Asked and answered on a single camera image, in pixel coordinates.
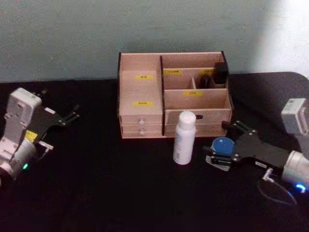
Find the led light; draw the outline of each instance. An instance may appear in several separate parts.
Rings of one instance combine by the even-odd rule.
[[[306,191],[306,187],[301,184],[297,184],[296,188],[301,189],[301,193],[304,193]]]
[[[28,167],[28,164],[25,163],[25,165],[23,166],[23,170],[26,169]]]

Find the cable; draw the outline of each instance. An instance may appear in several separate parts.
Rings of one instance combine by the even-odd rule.
[[[293,203],[289,203],[289,202],[285,202],[285,201],[281,201],[281,200],[278,200],[278,199],[275,199],[275,198],[272,198],[272,197],[269,197],[268,195],[266,195],[265,193],[263,193],[262,189],[261,189],[261,186],[260,186],[260,183],[261,183],[261,180],[258,180],[257,181],[257,188],[258,190],[260,191],[260,193],[266,197],[267,199],[269,200],[272,200],[276,203],[281,203],[281,204],[285,204],[285,205],[289,205],[289,206],[296,206],[297,205],[297,201],[296,199],[293,197],[293,195],[288,191],[286,190],[282,185],[278,184],[277,182],[271,182],[273,184],[275,184],[277,187],[279,187],[281,190],[283,190],[289,197],[290,199],[293,201]]]

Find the yellow label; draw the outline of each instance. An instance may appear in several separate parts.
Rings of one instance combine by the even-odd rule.
[[[183,71],[182,70],[164,70],[163,71],[164,75],[182,75]]]
[[[203,97],[203,92],[201,92],[201,91],[184,91],[183,95]]]
[[[152,80],[153,78],[152,75],[135,76],[135,80]]]
[[[211,75],[213,75],[213,73],[214,73],[214,68],[204,69],[204,70],[198,71],[199,75],[209,75],[209,76],[211,76]]]
[[[25,135],[25,138],[28,139],[30,142],[34,142],[35,138],[37,137],[38,135],[32,131],[26,131],[26,135]]]
[[[134,101],[134,106],[152,106],[154,103],[152,101]]]

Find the sticker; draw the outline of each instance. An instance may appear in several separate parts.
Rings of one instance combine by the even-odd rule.
[[[49,112],[49,113],[51,113],[51,114],[56,113],[56,111],[54,111],[54,110],[52,110],[52,109],[50,109],[50,108],[48,108],[48,107],[46,107],[44,110],[47,111],[47,112]]]
[[[184,91],[184,96],[197,96],[197,97],[203,97],[202,91]]]
[[[34,142],[35,138],[37,137],[38,135],[32,131],[29,131],[27,130],[26,131],[26,135],[25,135],[25,138],[28,139],[30,142]]]
[[[262,164],[262,163],[260,163],[260,162],[258,162],[258,161],[255,162],[255,165],[260,166],[260,167],[262,167],[262,168],[267,168],[267,165]]]
[[[182,70],[164,70],[163,71],[164,75],[182,75],[183,71]]]
[[[204,70],[198,71],[199,75],[209,75],[209,76],[211,76],[211,75],[213,75],[213,73],[214,73],[214,68],[204,69]]]
[[[152,101],[134,101],[134,106],[152,106],[154,103]]]
[[[135,80],[152,80],[153,78],[152,75],[135,76]]]

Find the table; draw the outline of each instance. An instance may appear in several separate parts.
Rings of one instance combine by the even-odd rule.
[[[229,83],[234,118],[259,130],[265,142],[299,149],[278,112],[285,98],[309,98],[304,77],[235,74]],[[1,231],[309,230],[308,195],[286,184],[298,208],[266,200],[256,188],[264,170],[246,165],[225,173],[206,164],[202,147],[210,138],[196,139],[186,166],[172,159],[173,139],[122,140],[116,80],[0,84],[0,115],[18,87],[47,88],[43,105],[63,116],[80,104],[81,119],[51,131],[45,141],[55,149],[0,193]],[[278,97],[278,88],[291,92]]]

